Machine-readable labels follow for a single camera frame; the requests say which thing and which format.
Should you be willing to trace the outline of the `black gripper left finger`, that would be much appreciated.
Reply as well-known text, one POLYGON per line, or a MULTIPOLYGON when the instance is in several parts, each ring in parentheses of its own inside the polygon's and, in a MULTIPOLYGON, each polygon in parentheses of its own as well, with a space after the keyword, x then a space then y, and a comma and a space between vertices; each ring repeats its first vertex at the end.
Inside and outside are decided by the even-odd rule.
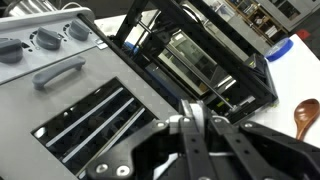
POLYGON ((153 120, 91 161, 88 180, 190 180, 182 154, 182 124, 190 119, 153 120))

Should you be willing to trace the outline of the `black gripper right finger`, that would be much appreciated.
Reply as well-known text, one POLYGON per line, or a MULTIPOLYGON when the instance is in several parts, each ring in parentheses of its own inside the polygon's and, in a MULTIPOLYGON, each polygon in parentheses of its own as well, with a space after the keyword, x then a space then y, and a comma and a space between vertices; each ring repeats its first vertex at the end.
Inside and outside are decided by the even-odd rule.
POLYGON ((264 125, 206 114, 216 180, 320 180, 320 149, 264 125))

